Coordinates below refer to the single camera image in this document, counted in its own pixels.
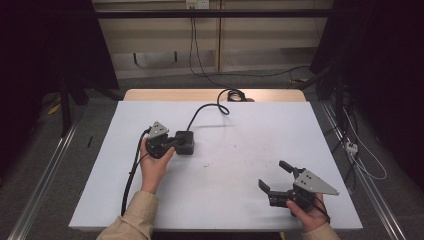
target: white table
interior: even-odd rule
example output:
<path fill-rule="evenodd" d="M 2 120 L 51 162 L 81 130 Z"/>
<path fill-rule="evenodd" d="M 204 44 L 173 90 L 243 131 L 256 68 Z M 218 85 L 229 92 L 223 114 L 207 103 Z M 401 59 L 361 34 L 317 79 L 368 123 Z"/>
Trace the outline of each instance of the white table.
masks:
<path fill-rule="evenodd" d="M 71 228 L 101 230 L 120 214 L 124 187 L 138 138 L 158 120 L 173 136 L 185 130 L 207 102 L 120 102 Z M 336 188 L 325 196 L 336 230 L 362 224 L 308 102 L 224 103 L 231 111 L 203 109 L 194 121 L 192 156 L 175 155 L 160 189 L 156 231 L 287 231 L 300 228 L 288 209 L 270 207 L 258 187 L 292 188 L 293 175 L 278 167 L 285 160 L 307 168 Z M 129 194 L 140 189 L 137 172 Z"/>

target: sleeve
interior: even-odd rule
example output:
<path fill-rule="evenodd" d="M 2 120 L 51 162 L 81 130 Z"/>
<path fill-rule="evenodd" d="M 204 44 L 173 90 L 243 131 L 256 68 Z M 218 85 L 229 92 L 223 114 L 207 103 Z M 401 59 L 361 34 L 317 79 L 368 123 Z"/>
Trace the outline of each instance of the sleeve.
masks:
<path fill-rule="evenodd" d="M 321 227 L 307 233 L 301 233 L 302 240 L 340 240 L 330 224 L 325 223 Z"/>
<path fill-rule="evenodd" d="M 123 217 L 107 227 L 97 237 L 98 240 L 140 239 L 150 240 L 153 220 L 158 210 L 158 198 L 148 192 L 136 192 Z"/>

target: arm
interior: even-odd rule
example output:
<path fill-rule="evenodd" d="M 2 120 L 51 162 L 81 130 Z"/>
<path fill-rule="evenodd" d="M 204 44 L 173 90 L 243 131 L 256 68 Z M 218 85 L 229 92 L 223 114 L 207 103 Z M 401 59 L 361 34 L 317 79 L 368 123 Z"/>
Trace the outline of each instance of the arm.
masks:
<path fill-rule="evenodd" d="M 322 205 L 323 196 L 317 194 L 315 204 L 323 208 Z M 313 208 L 307 213 L 304 212 L 297 204 L 293 201 L 287 201 L 287 207 L 296 215 L 302 222 L 302 239 L 303 240 L 340 240 L 336 232 L 331 228 L 330 224 L 327 223 L 324 214 Z"/>
<path fill-rule="evenodd" d="M 141 142 L 140 156 L 147 154 L 146 139 Z M 160 181 L 166 172 L 166 166 L 174 154 L 171 148 L 161 159 L 145 156 L 140 161 L 142 172 L 141 191 L 134 194 L 123 217 L 107 227 L 97 237 L 100 239 L 151 239 L 153 220 L 158 209 L 158 199 L 155 196 Z"/>

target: hand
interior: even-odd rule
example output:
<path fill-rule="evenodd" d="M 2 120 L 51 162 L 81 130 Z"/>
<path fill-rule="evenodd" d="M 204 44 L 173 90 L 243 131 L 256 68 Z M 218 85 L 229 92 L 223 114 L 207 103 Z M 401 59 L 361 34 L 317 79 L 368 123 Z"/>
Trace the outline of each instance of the hand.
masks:
<path fill-rule="evenodd" d="M 324 202 L 322 194 L 317 193 L 316 197 L 321 200 L 321 202 Z M 315 199 L 315 205 L 317 205 L 321 209 L 324 209 L 324 206 L 318 199 Z M 292 213 L 296 215 L 297 218 L 299 218 L 299 220 L 302 222 L 303 232 L 310 232 L 312 230 L 315 230 L 327 222 L 326 216 L 314 207 L 310 211 L 304 212 L 293 201 L 289 200 L 286 202 L 286 204 L 290 211 L 292 211 Z"/>
<path fill-rule="evenodd" d="M 165 175 L 166 166 L 168 165 L 169 160 L 174 155 L 175 148 L 171 147 L 160 159 L 154 159 L 150 157 L 150 155 L 148 155 L 148 152 L 146 150 L 146 141 L 147 138 L 144 138 L 141 141 L 140 147 L 140 156 L 145 156 L 140 160 L 141 172 L 143 174 L 141 191 L 156 194 L 160 181 Z"/>

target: metal rail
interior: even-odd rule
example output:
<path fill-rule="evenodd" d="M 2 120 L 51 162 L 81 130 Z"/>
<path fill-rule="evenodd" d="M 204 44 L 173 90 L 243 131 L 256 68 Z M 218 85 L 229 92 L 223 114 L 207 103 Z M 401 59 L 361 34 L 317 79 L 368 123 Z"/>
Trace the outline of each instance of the metal rail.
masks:
<path fill-rule="evenodd" d="M 199 10 L 98 10 L 39 12 L 43 17 L 71 18 L 325 18 L 354 16 L 356 9 L 199 9 Z"/>
<path fill-rule="evenodd" d="M 85 111 L 85 106 L 78 108 L 77 116 L 75 122 L 71 126 L 68 133 L 60 138 L 58 146 L 56 147 L 53 156 L 50 159 L 50 162 L 45 169 L 43 176 L 37 184 L 37 187 L 34 189 L 28 203 L 26 204 L 23 212 L 21 213 L 18 221 L 10 233 L 8 240 L 24 240 L 26 239 L 28 232 L 34 222 L 38 211 L 43 203 L 44 197 L 46 196 L 50 185 L 53 182 L 53 179 L 56 175 L 57 170 L 59 169 L 60 163 L 62 162 L 63 157 L 65 156 L 66 150 L 69 147 L 69 144 L 72 141 L 74 133 L 76 131 L 77 125 L 82 119 L 82 116 Z"/>
<path fill-rule="evenodd" d="M 322 107 L 324 109 L 325 114 L 327 115 L 327 118 L 331 126 L 335 129 L 334 131 L 336 133 L 337 138 L 341 140 L 342 133 L 340 132 L 339 128 L 336 127 L 337 121 L 334 119 L 335 112 L 333 108 L 328 102 L 327 103 L 322 102 Z M 351 156 L 349 156 L 349 161 L 350 163 L 353 163 L 353 158 Z M 357 162 L 361 164 L 363 168 L 365 168 L 360 158 L 358 158 Z M 400 224 L 398 223 L 395 215 L 393 214 L 386 200 L 381 195 L 374 181 L 371 179 L 371 177 L 369 177 L 361 169 L 359 169 L 357 165 L 355 165 L 355 172 L 357 173 L 357 176 L 359 180 L 361 181 L 365 189 L 365 192 L 367 193 L 371 203 L 373 204 L 390 238 L 393 240 L 401 240 L 401 239 L 406 240 L 407 238 L 405 234 L 403 233 L 400 227 Z"/>

